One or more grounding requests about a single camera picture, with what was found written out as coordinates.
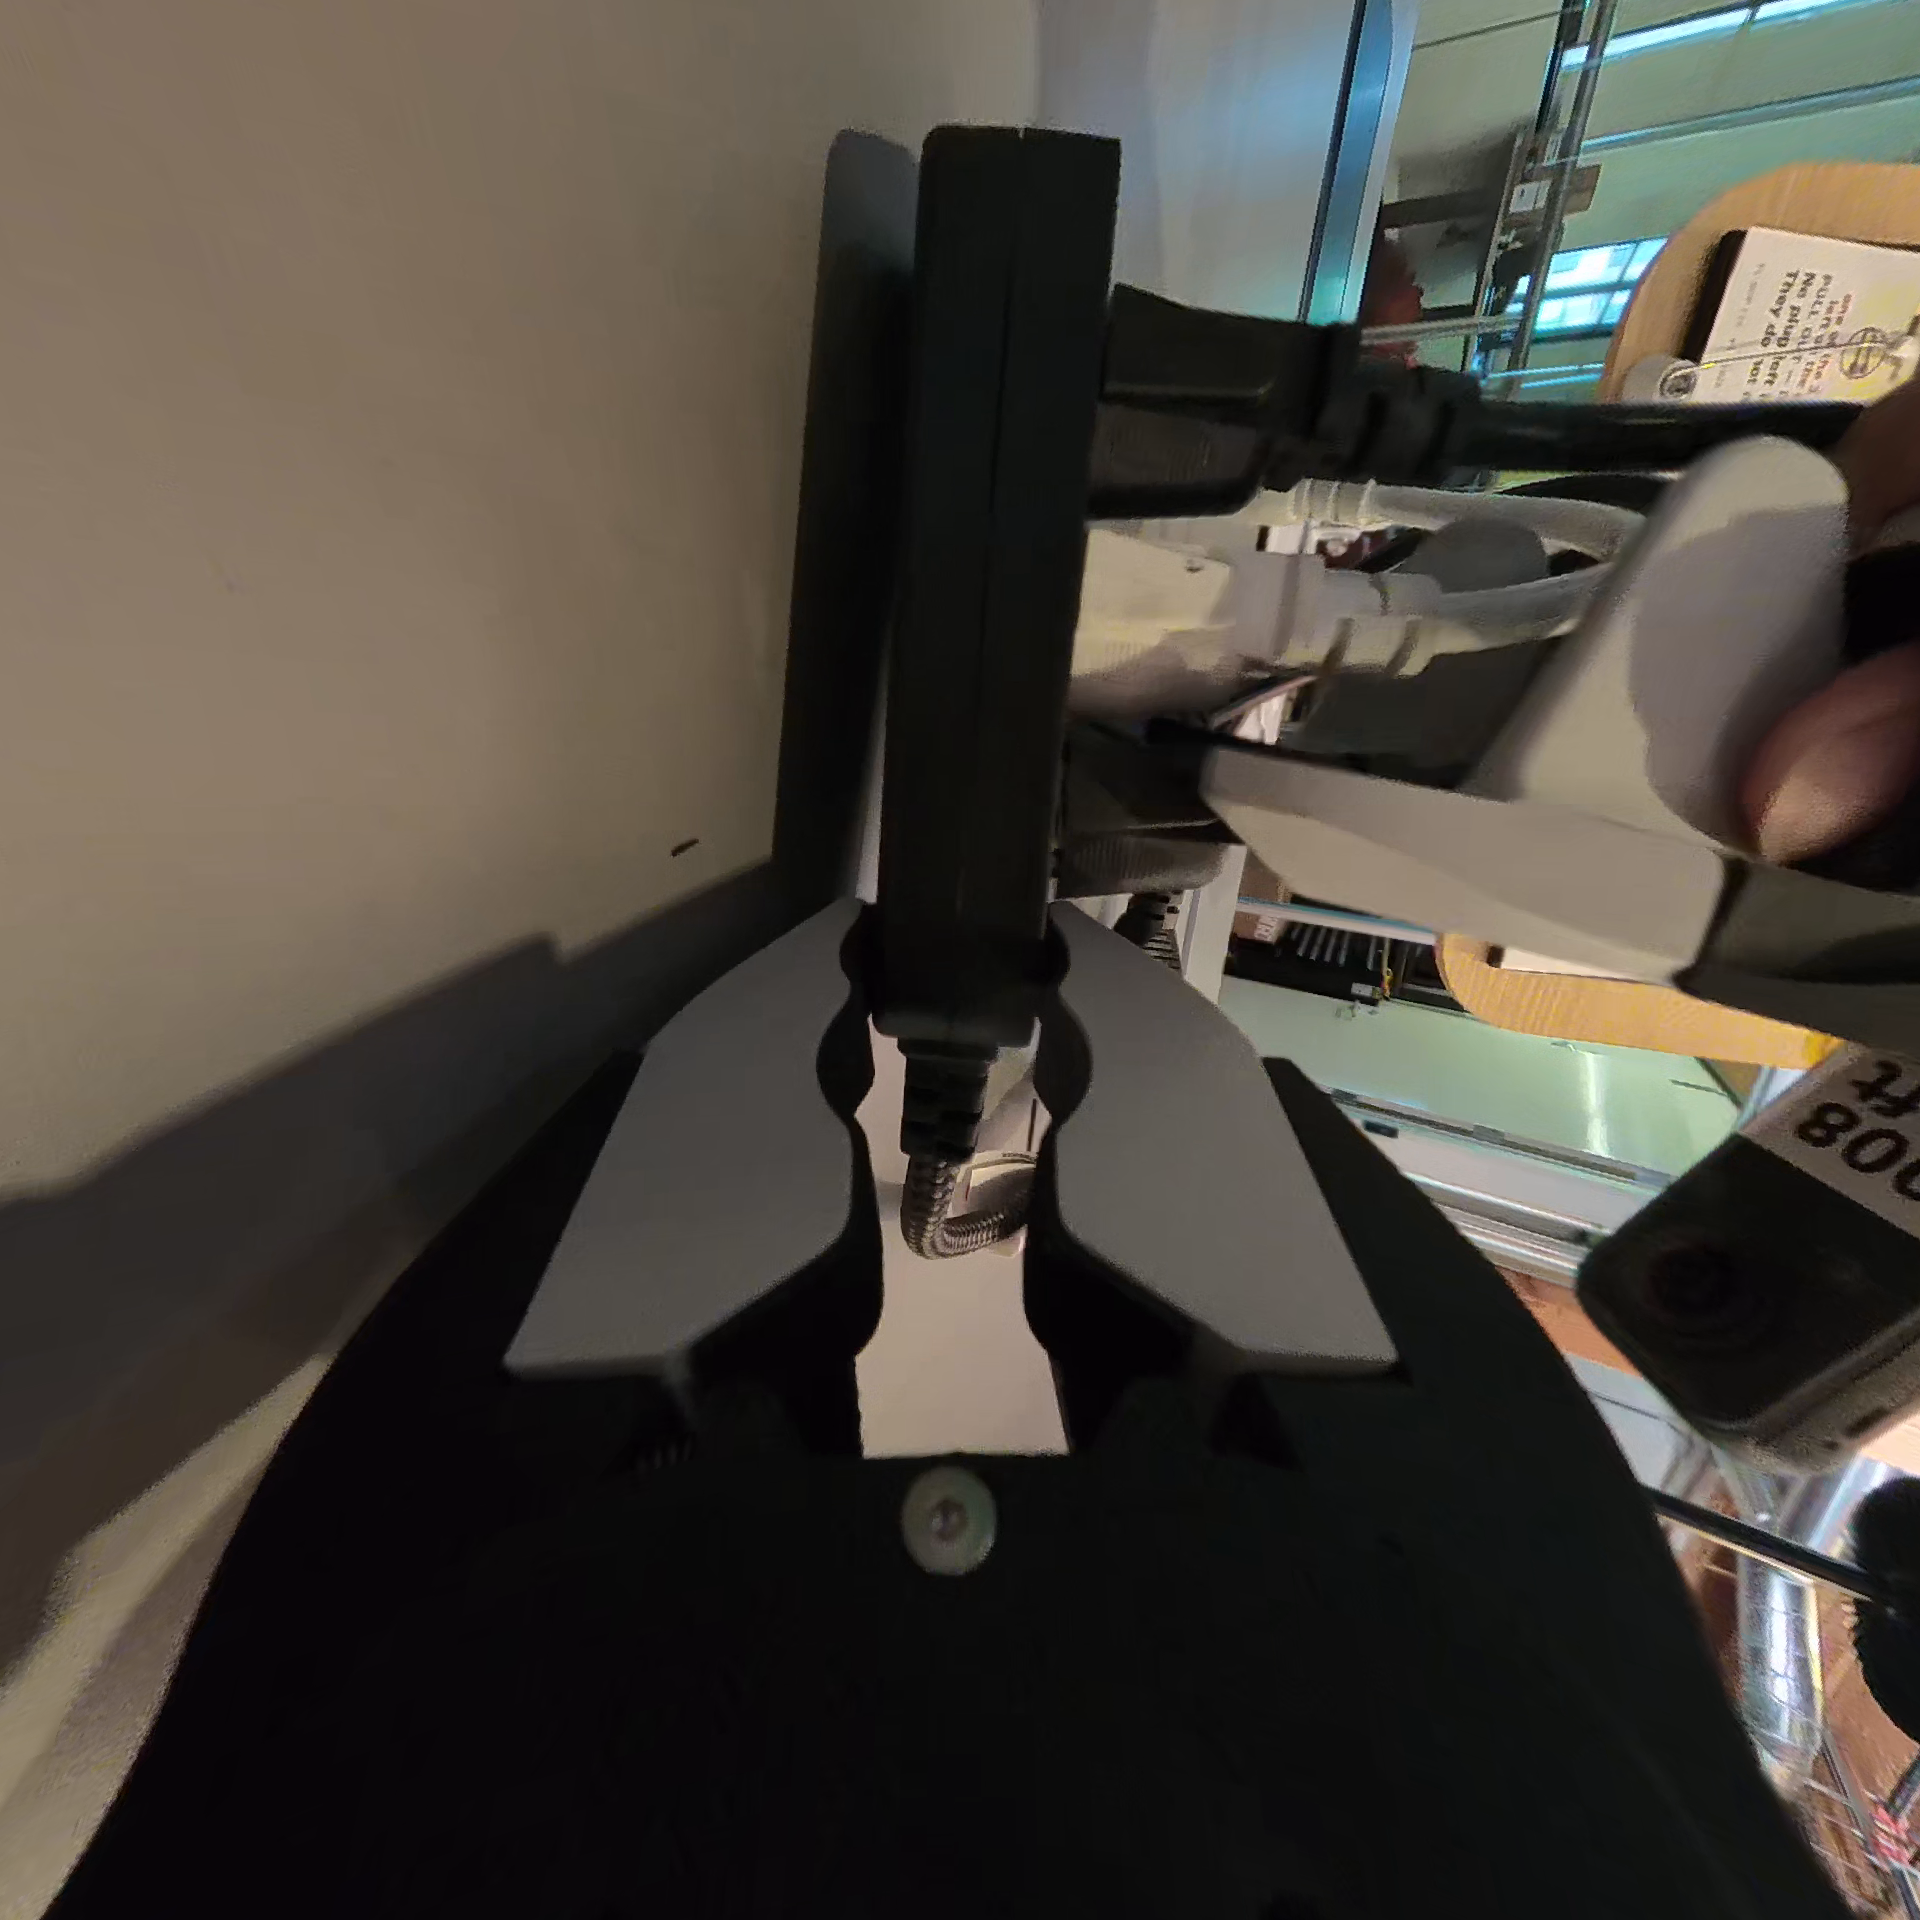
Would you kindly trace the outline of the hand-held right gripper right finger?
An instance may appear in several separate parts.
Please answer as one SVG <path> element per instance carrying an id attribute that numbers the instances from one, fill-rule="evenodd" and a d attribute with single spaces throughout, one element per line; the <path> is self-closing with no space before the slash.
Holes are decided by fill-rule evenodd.
<path id="1" fill-rule="evenodd" d="M 1395 1336 L 1263 1057 L 1179 970 L 1073 903 L 1041 1022 L 1050 1215 L 1203 1347 L 1285 1375 L 1368 1378 Z"/>

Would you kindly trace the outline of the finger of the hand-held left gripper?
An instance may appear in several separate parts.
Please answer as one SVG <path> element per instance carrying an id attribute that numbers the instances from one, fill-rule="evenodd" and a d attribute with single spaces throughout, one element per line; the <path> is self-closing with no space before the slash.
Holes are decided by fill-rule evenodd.
<path id="1" fill-rule="evenodd" d="M 1536 799 L 1487 799 L 1212 746 L 1196 791 L 1293 894 L 1429 931 L 1673 985 L 1708 946 L 1744 859 Z"/>
<path id="2" fill-rule="evenodd" d="M 1412 784 L 1455 786 L 1521 701 L 1519 659 L 1429 659 L 1411 675 L 1317 679 L 1289 751 Z"/>

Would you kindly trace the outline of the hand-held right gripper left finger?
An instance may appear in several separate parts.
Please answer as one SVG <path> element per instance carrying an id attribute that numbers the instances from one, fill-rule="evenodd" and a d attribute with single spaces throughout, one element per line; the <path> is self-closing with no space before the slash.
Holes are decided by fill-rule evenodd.
<path id="1" fill-rule="evenodd" d="M 692 1379 L 698 1351 L 875 1218 L 874 1037 L 836 898 L 648 1042 L 505 1365 Z"/>

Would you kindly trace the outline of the black extension cord ribbed socket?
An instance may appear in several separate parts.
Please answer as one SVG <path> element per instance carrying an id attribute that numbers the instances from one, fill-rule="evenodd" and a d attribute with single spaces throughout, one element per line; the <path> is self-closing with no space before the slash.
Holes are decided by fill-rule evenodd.
<path id="1" fill-rule="evenodd" d="M 1212 809 L 1203 774 L 1220 736 L 1181 719 L 1071 719 L 1051 891 L 1127 943 L 1196 976 L 1207 896 L 1234 912 L 1247 849 Z"/>

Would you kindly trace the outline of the black extension cord notched socket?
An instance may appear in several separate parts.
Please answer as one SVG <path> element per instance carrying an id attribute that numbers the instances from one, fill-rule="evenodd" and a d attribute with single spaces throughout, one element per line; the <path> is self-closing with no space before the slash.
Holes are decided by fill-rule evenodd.
<path id="1" fill-rule="evenodd" d="M 1095 409 L 1091 517 L 1223 517 L 1265 489 L 1437 489 L 1468 470 L 1671 472 L 1753 437 L 1832 450 L 1848 399 L 1495 399 L 1460 373 L 1377 359 L 1356 327 L 1207 311 L 1117 286 Z"/>

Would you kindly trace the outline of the black power strip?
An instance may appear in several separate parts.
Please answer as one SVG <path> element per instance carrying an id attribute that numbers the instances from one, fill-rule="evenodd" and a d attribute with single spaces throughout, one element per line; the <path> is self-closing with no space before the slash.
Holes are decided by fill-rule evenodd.
<path id="1" fill-rule="evenodd" d="M 1037 1017 L 1117 195 L 1103 135 L 922 147 L 871 986 L 903 1049 Z"/>

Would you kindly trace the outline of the person's left hand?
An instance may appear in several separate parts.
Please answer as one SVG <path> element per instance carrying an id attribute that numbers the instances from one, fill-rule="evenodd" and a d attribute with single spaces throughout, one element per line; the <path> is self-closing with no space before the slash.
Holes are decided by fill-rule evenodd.
<path id="1" fill-rule="evenodd" d="M 1869 406 L 1834 453 L 1848 491 L 1843 666 L 1788 710 L 1748 762 L 1748 842 L 1777 866 L 1915 883 L 1917 385 Z"/>

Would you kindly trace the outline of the printed paper sign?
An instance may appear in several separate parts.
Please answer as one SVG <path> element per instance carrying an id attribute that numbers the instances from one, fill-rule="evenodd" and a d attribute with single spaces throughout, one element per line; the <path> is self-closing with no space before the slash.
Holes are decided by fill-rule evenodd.
<path id="1" fill-rule="evenodd" d="M 1917 370 L 1917 251 L 1731 230 L 1711 255 L 1681 359 L 1701 403 L 1874 402 Z"/>

